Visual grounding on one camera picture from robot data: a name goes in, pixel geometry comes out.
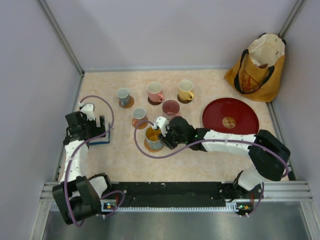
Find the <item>tall pink ghost mug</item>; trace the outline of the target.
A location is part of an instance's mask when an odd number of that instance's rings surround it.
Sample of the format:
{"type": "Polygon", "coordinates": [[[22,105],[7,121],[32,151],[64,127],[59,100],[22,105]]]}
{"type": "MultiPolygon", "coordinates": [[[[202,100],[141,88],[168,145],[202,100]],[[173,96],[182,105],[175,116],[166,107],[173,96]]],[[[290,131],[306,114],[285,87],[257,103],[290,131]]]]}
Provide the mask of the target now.
{"type": "Polygon", "coordinates": [[[180,117],[180,105],[175,100],[167,100],[162,105],[163,116],[170,122],[175,117],[180,117]]]}

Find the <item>blue mug yellow inside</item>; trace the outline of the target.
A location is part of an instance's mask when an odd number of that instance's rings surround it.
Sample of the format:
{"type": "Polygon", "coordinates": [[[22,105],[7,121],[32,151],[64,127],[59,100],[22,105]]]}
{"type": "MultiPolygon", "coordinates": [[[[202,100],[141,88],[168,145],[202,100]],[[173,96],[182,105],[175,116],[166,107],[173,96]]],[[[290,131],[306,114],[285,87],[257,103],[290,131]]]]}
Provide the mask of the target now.
{"type": "Polygon", "coordinates": [[[148,145],[154,150],[163,147],[163,144],[158,137],[160,134],[160,129],[152,129],[152,127],[149,127],[145,132],[145,140],[147,140],[148,145]]]}

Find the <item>dark walnut coaster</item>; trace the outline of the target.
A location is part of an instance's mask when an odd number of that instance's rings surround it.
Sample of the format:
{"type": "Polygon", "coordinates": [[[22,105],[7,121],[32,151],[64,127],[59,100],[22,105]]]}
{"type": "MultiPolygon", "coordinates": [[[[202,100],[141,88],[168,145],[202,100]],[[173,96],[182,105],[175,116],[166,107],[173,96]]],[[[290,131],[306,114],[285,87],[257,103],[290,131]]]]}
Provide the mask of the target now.
{"type": "Polygon", "coordinates": [[[147,101],[149,104],[153,105],[153,106],[157,106],[157,105],[160,105],[162,104],[163,102],[162,101],[157,101],[157,102],[153,102],[150,97],[147,98],[147,101]]]}
{"type": "Polygon", "coordinates": [[[182,104],[188,104],[188,103],[192,102],[192,99],[191,100],[182,100],[179,95],[177,95],[177,100],[182,104]]]}

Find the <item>woven rattan coaster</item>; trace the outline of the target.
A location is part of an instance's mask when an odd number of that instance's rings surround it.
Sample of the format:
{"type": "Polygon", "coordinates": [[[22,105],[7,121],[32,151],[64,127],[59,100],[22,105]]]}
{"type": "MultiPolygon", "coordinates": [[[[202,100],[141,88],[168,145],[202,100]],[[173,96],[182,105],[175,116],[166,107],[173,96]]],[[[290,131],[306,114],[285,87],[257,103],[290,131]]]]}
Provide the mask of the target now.
{"type": "Polygon", "coordinates": [[[157,153],[159,151],[161,151],[163,149],[163,146],[161,146],[159,149],[152,149],[149,145],[148,145],[148,141],[145,139],[144,140],[144,147],[151,153],[157,153]]]}

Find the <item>light wood coaster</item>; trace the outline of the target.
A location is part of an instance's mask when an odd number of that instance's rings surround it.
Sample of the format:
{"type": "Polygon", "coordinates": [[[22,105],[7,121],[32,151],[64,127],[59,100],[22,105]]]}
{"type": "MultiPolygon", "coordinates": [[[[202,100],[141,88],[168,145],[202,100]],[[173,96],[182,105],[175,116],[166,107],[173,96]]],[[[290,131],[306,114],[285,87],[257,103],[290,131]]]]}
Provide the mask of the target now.
{"type": "Polygon", "coordinates": [[[131,108],[131,107],[134,105],[135,100],[134,100],[134,98],[133,98],[132,96],[130,96],[130,97],[129,97],[129,100],[128,100],[128,103],[127,103],[126,105],[123,105],[123,103],[124,103],[124,99],[120,99],[120,100],[118,101],[118,104],[119,104],[119,106],[120,106],[121,108],[123,108],[123,109],[128,109],[128,108],[131,108]]]}
{"type": "Polygon", "coordinates": [[[138,130],[142,130],[145,127],[147,127],[148,125],[148,121],[147,120],[143,120],[143,119],[133,119],[132,120],[132,126],[138,130]]]}

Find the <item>grey blue mug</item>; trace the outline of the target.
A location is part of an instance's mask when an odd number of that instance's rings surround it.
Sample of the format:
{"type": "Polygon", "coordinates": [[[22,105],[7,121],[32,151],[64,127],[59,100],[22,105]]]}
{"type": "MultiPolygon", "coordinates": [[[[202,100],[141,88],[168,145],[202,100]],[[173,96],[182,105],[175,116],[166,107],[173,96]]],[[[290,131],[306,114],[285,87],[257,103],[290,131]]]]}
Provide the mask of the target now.
{"type": "Polygon", "coordinates": [[[127,88],[119,88],[116,92],[116,96],[120,101],[120,105],[125,107],[130,102],[130,91],[127,88]]]}

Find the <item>small pink mug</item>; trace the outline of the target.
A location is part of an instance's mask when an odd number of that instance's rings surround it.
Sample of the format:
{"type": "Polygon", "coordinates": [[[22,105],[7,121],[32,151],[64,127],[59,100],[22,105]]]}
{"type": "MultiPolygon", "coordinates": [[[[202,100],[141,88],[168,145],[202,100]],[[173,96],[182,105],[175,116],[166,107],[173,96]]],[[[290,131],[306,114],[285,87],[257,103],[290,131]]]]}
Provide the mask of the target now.
{"type": "Polygon", "coordinates": [[[136,108],[133,113],[133,119],[132,119],[132,126],[135,128],[139,123],[146,121],[147,118],[147,112],[143,107],[136,108]]]}

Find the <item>pink mug white inside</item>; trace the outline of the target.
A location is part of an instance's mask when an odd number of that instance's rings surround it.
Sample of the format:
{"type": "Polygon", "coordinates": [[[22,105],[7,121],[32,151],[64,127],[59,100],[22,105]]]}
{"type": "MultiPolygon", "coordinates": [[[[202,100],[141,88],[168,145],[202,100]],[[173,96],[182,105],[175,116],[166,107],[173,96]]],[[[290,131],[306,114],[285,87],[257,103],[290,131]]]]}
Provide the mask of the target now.
{"type": "Polygon", "coordinates": [[[153,103],[162,103],[164,101],[163,86],[160,82],[151,82],[147,85],[148,97],[153,103]]]}

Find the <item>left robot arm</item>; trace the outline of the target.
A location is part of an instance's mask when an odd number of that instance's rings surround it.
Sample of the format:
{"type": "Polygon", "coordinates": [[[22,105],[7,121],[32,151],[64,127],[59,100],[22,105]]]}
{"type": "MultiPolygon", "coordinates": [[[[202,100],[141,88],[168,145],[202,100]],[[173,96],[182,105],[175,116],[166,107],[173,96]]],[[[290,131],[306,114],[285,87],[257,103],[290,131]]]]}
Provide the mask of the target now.
{"type": "Polygon", "coordinates": [[[85,176],[90,142],[110,136],[105,134],[105,117],[101,115],[97,121],[93,109],[81,107],[65,118],[68,123],[63,140],[65,166],[60,184],[52,188],[52,195],[64,222],[71,225],[99,214],[101,197],[109,198],[114,187],[105,173],[85,176]]]}

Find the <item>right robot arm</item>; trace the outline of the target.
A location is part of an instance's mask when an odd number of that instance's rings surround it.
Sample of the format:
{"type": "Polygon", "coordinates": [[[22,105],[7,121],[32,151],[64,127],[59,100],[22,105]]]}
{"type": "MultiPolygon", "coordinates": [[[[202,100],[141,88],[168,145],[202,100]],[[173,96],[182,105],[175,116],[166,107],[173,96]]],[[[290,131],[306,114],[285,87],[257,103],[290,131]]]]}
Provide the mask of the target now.
{"type": "Polygon", "coordinates": [[[153,129],[167,148],[186,145],[193,151],[224,152],[247,157],[252,166],[242,170],[232,183],[229,199],[245,198],[265,181],[278,182],[288,175],[290,150],[267,130],[254,134],[222,133],[208,128],[194,128],[183,117],[168,120],[160,116],[153,129]]]}

